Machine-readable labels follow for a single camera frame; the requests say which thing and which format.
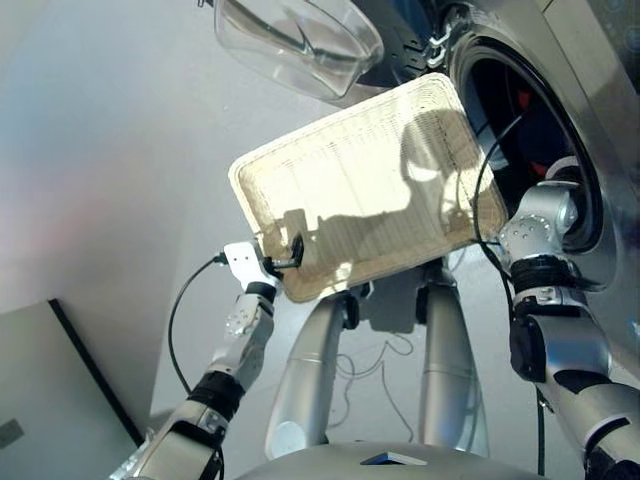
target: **woven mat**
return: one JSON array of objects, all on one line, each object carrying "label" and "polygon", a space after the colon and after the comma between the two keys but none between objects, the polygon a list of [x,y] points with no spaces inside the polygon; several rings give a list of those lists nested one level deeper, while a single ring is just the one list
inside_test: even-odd
[{"label": "woven mat", "polygon": [[[231,166],[229,178],[265,255],[295,302],[414,267],[469,244],[483,154],[451,81],[430,74],[281,137]],[[506,221],[487,169],[484,236]]]}]

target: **washing machine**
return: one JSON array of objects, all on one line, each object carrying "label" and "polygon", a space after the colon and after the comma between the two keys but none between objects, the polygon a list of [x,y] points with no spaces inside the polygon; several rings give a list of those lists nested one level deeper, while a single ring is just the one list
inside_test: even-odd
[{"label": "washing machine", "polygon": [[383,61],[360,84],[446,73],[485,151],[530,110],[490,162],[496,183],[511,214],[554,171],[579,185],[580,218],[564,247],[588,281],[615,358],[640,378],[637,1],[354,3],[385,44]]}]

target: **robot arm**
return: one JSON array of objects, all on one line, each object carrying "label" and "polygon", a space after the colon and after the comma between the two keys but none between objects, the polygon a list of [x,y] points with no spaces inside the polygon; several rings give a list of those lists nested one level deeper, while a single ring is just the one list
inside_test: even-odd
[{"label": "robot arm", "polygon": [[587,479],[638,475],[640,391],[609,379],[606,339],[587,305],[585,282],[563,254],[563,236],[576,217],[569,186],[545,182],[525,194],[500,233],[516,292],[511,365],[548,401]]},{"label": "robot arm", "polygon": [[[301,257],[301,245],[294,257]],[[224,344],[187,399],[174,411],[132,470],[130,478],[198,480],[222,468],[220,446],[240,400],[256,380],[273,332],[279,286],[274,262],[253,242],[227,245],[221,256],[244,288],[228,317]],[[299,265],[299,258],[285,266]]]}]

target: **black cable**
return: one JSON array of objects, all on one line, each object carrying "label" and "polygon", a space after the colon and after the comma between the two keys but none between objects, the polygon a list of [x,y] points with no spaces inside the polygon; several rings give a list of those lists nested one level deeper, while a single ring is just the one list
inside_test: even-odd
[{"label": "black cable", "polygon": [[484,122],[484,123],[482,124],[482,126],[478,129],[478,131],[474,133],[474,135],[475,135],[476,137],[479,137],[480,135],[482,135],[482,132],[484,132],[484,131],[485,131],[485,129],[486,129],[488,126],[489,126],[489,120],[487,120],[486,122]]},{"label": "black cable", "polygon": [[413,354],[414,348],[413,348],[413,343],[411,343],[411,340],[409,340],[406,337],[403,337],[402,335],[399,335],[397,333],[393,333],[392,334],[394,337],[399,338],[400,340],[404,341],[408,346],[408,351],[403,352],[401,350],[399,350],[398,348],[394,347],[391,342],[389,342],[388,340],[385,340],[382,349],[380,350],[380,353],[378,354],[378,357],[376,358],[376,360],[373,362],[373,364],[368,367],[365,368],[364,370],[360,370],[357,371],[356,367],[355,367],[355,363],[353,361],[353,359],[347,355],[346,353],[339,353],[337,355],[337,358],[344,358],[350,366],[350,370],[346,370],[344,369],[339,362],[336,362],[336,372],[343,378],[345,378],[347,380],[347,384],[345,385],[345,388],[343,390],[343,398],[346,404],[346,410],[344,415],[342,416],[342,418],[340,420],[338,420],[337,422],[331,423],[329,424],[328,428],[336,428],[341,426],[342,424],[344,424],[344,422],[347,421],[347,418],[349,418],[349,414],[351,412],[351,401],[349,400],[349,390],[351,389],[351,386],[353,385],[353,383],[356,380],[361,380],[363,378],[367,378],[371,375],[373,375],[374,373],[376,373],[378,370],[382,369],[382,377],[381,377],[381,381],[382,381],[382,388],[384,388],[384,392],[385,395],[387,396],[387,399],[389,400],[389,403],[391,404],[391,407],[393,408],[393,410],[396,412],[396,414],[398,415],[398,417],[400,418],[400,420],[402,421],[403,425],[407,428],[407,430],[409,431],[409,439],[408,442],[412,442],[413,441],[413,429],[411,428],[411,426],[409,425],[409,422],[407,422],[407,419],[404,417],[404,415],[402,414],[402,412],[400,411],[400,409],[398,408],[398,406],[396,405],[396,402],[393,400],[393,397],[391,396],[391,392],[389,391],[389,387],[387,385],[387,380],[386,380],[386,375],[385,375],[385,371],[384,371],[384,365],[385,365],[385,353],[387,351],[387,348],[394,351],[396,354],[403,356],[403,357],[408,357],[409,355]]},{"label": "black cable", "polygon": [[182,384],[182,387],[184,388],[184,391],[187,395],[191,394],[191,387],[189,387],[189,384],[187,383],[187,379],[184,378],[184,375],[182,374],[182,369],[180,368],[180,365],[178,365],[178,360],[176,359],[176,352],[173,348],[173,322],[175,321],[176,312],[178,310],[178,306],[180,305],[180,301],[182,300],[184,293],[187,291],[187,288],[189,288],[189,285],[191,285],[191,282],[193,282],[198,277],[198,275],[204,272],[210,265],[215,263],[218,260],[218,258],[219,256],[216,255],[211,260],[208,260],[204,265],[202,265],[198,270],[196,270],[187,279],[186,282],[184,282],[184,285],[182,285],[180,292],[178,292],[178,296],[173,302],[173,307],[171,308],[171,314],[169,315],[169,332],[167,335],[168,342],[169,342],[169,357],[171,357],[171,364],[173,365],[173,369],[176,371],[176,375],[178,376],[178,379],[180,380],[180,383]]},{"label": "black cable", "polygon": [[507,64],[504,65],[504,89],[507,92],[507,99],[509,100],[509,109],[511,110],[511,114],[516,116],[516,109],[513,105],[513,98],[511,95],[511,82],[509,81],[509,66]]},{"label": "black cable", "polygon": [[538,413],[538,475],[544,477],[545,464],[545,433],[544,433],[544,407],[542,402],[544,397],[540,390],[536,388],[536,409]]},{"label": "black cable", "polygon": [[[509,125],[505,127],[505,129],[498,135],[495,142],[489,149],[489,153],[482,162],[482,167],[480,167],[480,172],[478,174],[478,179],[476,181],[476,188],[473,194],[473,230],[476,235],[476,240],[482,249],[482,252],[487,257],[487,260],[491,262],[491,264],[498,270],[500,273],[500,279],[502,280],[502,286],[504,287],[505,295],[507,297],[507,305],[509,308],[509,322],[514,320],[514,312],[513,312],[513,298],[511,297],[511,290],[509,288],[509,275],[502,269],[500,265],[500,261],[496,254],[491,250],[487,243],[482,239],[482,235],[480,233],[480,225],[478,224],[478,200],[480,197],[480,186],[482,184],[482,176],[484,175],[484,171],[491,160],[491,157],[496,152],[500,142],[513,130],[513,128],[520,123],[522,118],[530,112],[531,109],[522,112],[518,115]],[[536,388],[536,405],[537,405],[537,423],[538,423],[538,475],[544,476],[545,472],[545,428],[544,428],[544,409],[542,406],[542,394]]]},{"label": "black cable", "polygon": [[218,448],[218,458],[220,458],[220,471],[218,472],[218,480],[224,480],[224,454],[222,447]]},{"label": "black cable", "polygon": [[460,256],[458,257],[458,260],[456,260],[456,264],[453,267],[449,267],[449,271],[451,273],[455,273],[455,271],[460,268],[460,265],[462,265],[462,262],[464,261],[464,257],[467,255],[467,248],[465,247],[462,252],[460,252]]},{"label": "black cable", "polygon": [[509,308],[509,321],[513,320],[513,299],[511,298],[511,290],[509,289],[509,282],[511,281],[511,278],[502,269],[502,266],[500,265],[500,261],[498,260],[498,257],[496,256],[496,254],[493,252],[493,250],[491,250],[488,247],[487,242],[485,242],[482,239],[482,234],[480,233],[480,225],[478,223],[479,203],[480,203],[479,202],[479,199],[480,199],[480,186],[482,185],[482,177],[484,175],[485,170],[487,169],[487,165],[489,165],[489,161],[491,160],[491,157],[493,157],[493,155],[495,154],[496,150],[498,149],[498,146],[500,145],[500,142],[504,139],[504,137],[506,137],[513,130],[513,128],[516,125],[518,125],[518,123],[520,123],[520,121],[527,114],[527,112],[528,112],[528,110],[523,112],[523,113],[521,113],[511,123],[509,123],[509,125],[507,125],[504,128],[504,130],[502,130],[500,135],[498,135],[498,137],[495,139],[495,141],[493,142],[493,145],[491,145],[491,148],[489,149],[489,153],[487,153],[484,161],[482,162],[482,166],[480,167],[480,173],[478,174],[478,179],[476,181],[476,188],[475,188],[475,191],[473,193],[473,202],[472,202],[472,208],[473,208],[473,230],[474,230],[474,233],[476,235],[476,241],[478,242],[478,245],[480,245],[480,248],[482,249],[482,252],[487,257],[489,262],[491,262],[491,264],[500,273],[500,280],[502,281],[502,286],[504,288],[505,295],[507,297],[507,305],[508,305],[508,308]]},{"label": "black cable", "polygon": [[[205,262],[193,274],[191,274],[191,276],[187,279],[186,282],[184,282],[184,284],[182,285],[182,288],[178,292],[178,295],[176,296],[176,299],[173,302],[173,306],[171,307],[171,314],[169,315],[169,327],[168,327],[169,331],[167,334],[167,341],[169,343],[169,357],[171,358],[171,364],[173,365],[173,369],[176,371],[176,375],[178,376],[178,379],[180,380],[180,383],[182,384],[182,387],[184,388],[184,391],[187,395],[191,394],[191,387],[187,383],[187,379],[184,377],[184,374],[182,373],[182,369],[180,368],[180,365],[178,364],[178,359],[176,358],[175,349],[173,348],[173,324],[176,318],[176,312],[178,311],[178,307],[180,306],[180,301],[182,300],[182,297],[187,291],[187,288],[189,288],[189,285],[191,285],[191,283],[198,277],[198,275],[204,272],[212,264],[220,261],[221,261],[220,255],[216,255],[211,260],[208,260],[207,262]],[[224,454],[222,453],[222,447],[218,447],[216,449],[216,453],[220,461],[220,470],[218,472],[218,480],[224,480]]]}]

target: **black joint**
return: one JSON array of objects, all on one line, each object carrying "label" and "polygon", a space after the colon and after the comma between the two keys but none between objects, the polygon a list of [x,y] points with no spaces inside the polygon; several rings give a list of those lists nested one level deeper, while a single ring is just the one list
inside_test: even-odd
[{"label": "black joint", "polygon": [[528,382],[545,381],[546,350],[544,338],[533,317],[516,317],[509,330],[511,367]]},{"label": "black joint", "polygon": [[613,383],[611,379],[605,375],[582,370],[562,370],[556,373],[553,378],[564,388],[576,395],[585,388],[593,387],[594,385]]},{"label": "black joint", "polygon": [[276,277],[278,280],[282,280],[284,278],[284,275],[276,270],[276,267],[273,263],[273,258],[265,257],[262,264],[264,265],[264,269],[269,275]]},{"label": "black joint", "polygon": [[206,373],[193,389],[189,400],[202,403],[231,421],[244,396],[244,388],[224,372]]},{"label": "black joint", "polygon": [[360,323],[360,304],[358,299],[353,295],[345,295],[343,308],[343,328],[346,330],[355,330]]},{"label": "black joint", "polygon": [[416,322],[418,325],[427,324],[427,304],[429,302],[429,287],[422,287],[416,296]]},{"label": "black joint", "polygon": [[227,258],[227,254],[224,252],[220,252],[218,255],[213,257],[213,261],[220,265],[229,265],[229,259]]},{"label": "black joint", "polygon": [[214,433],[209,433],[196,425],[184,421],[174,423],[169,431],[212,449],[219,448],[220,445],[222,445],[222,440],[226,433],[222,428],[216,430]]},{"label": "black joint", "polygon": [[516,294],[537,287],[575,287],[569,265],[552,255],[518,260],[511,265],[511,279]]},{"label": "black joint", "polygon": [[298,233],[291,243],[291,260],[295,268],[302,265],[302,257],[304,257],[304,240],[302,234]]},{"label": "black joint", "polygon": [[616,462],[598,444],[611,432],[630,425],[626,418],[618,418],[600,427],[585,445],[585,480],[637,480],[640,465],[631,460]]},{"label": "black joint", "polygon": [[517,317],[527,315],[557,315],[561,317],[580,317],[582,310],[575,305],[540,305],[534,296],[525,297],[514,308]]},{"label": "black joint", "polygon": [[260,295],[266,298],[270,303],[273,303],[276,299],[276,292],[274,286],[263,282],[251,282],[247,285],[247,290],[244,293]]}]

